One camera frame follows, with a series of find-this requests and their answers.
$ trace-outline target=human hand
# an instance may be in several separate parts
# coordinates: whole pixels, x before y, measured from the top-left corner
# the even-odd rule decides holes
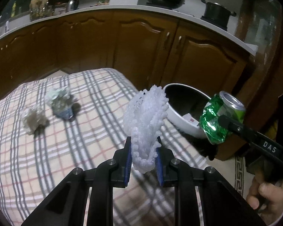
[[[267,225],[270,225],[283,213],[283,182],[280,187],[264,182],[263,172],[258,171],[246,197],[246,201],[253,209],[259,206],[259,200],[256,198],[259,194],[269,200],[267,207],[259,215]]]

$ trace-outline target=crumpled tissue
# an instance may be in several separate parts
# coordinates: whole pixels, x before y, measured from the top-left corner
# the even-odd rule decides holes
[[[24,131],[29,135],[33,134],[38,126],[46,126],[47,124],[45,110],[39,105],[25,107],[21,111],[20,119]]]
[[[68,87],[51,89],[45,96],[45,102],[51,107],[52,112],[65,120],[73,117],[72,105],[76,101]]]
[[[168,100],[164,90],[154,85],[137,93],[123,115],[124,131],[131,136],[132,163],[141,173],[155,168],[156,148],[161,146],[157,137],[167,117]]]

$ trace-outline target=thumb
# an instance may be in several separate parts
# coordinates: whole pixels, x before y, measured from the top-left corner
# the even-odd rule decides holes
[[[272,203],[283,203],[283,188],[271,183],[262,183],[259,186],[259,193]]]

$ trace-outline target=can top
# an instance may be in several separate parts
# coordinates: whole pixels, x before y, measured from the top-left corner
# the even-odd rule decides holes
[[[238,99],[230,95],[228,92],[221,91],[219,93],[219,96],[228,107],[239,111],[245,111],[243,103],[241,103]]]

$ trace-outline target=cabinet handle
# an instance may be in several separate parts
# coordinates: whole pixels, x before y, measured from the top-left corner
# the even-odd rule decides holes
[[[164,49],[167,48],[167,44],[168,44],[168,41],[169,41],[169,36],[170,36],[170,32],[167,33],[167,36],[166,36],[166,39],[165,39],[165,42],[164,42]]]
[[[175,49],[178,49],[178,47],[180,46],[180,42],[181,42],[181,36],[179,36],[179,38],[178,38],[178,43],[177,43],[177,46],[176,46],[176,48]]]

